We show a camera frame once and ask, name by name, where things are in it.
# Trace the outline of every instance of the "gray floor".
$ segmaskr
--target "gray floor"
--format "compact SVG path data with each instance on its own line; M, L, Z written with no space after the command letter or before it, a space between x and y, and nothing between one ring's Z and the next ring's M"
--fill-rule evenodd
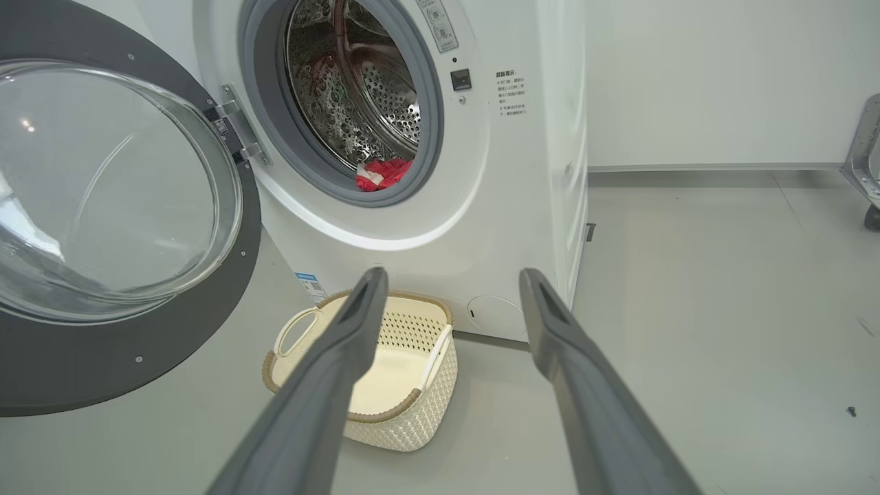
M575 315L705 493L880 491L866 208L829 173L590 177ZM204 491L270 399L259 371L278 329L310 304L264 238L242 303L178 368L84 410L0 419L0 493ZM334 493L574 492L530 356L457 346L434 440L411 454L345 440Z

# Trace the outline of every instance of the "washing machine door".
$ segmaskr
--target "washing machine door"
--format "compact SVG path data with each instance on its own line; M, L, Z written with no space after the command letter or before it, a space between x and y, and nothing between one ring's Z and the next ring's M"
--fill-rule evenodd
M260 205L228 110L109 17L0 4L0 415L141 387L238 304Z

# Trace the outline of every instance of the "white laundry basket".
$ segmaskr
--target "white laundry basket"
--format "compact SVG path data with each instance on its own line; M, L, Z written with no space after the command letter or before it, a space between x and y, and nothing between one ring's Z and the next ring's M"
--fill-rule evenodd
M263 381L277 392L342 307L349 291L295 315L278 334L263 362ZM284 337L309 314L314 321L287 350ZM424 447L455 388L458 360L452 312L440 300L410 292L388 292L376 357L355 384L344 435L376 447L411 452Z

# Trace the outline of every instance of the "washing machine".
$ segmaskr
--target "washing machine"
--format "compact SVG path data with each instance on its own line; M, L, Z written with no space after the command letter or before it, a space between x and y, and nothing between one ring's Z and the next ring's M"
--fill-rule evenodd
M315 301L381 265L456 330L518 341L523 267L571 304L583 0L2 6L0 361L32 371L2 373L0 413L176 366L238 303L261 225Z

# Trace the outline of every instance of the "door hinge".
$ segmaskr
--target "door hinge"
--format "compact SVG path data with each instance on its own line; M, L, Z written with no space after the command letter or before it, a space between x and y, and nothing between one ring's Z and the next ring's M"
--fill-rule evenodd
M207 110L205 116L213 122L214 128L220 133L229 153L232 154L232 159L236 163L255 159L262 165L271 165L272 161L266 154L266 149L260 144L253 131L250 117L239 104L240 99L235 88L232 84L228 84L220 86L220 89L225 102Z

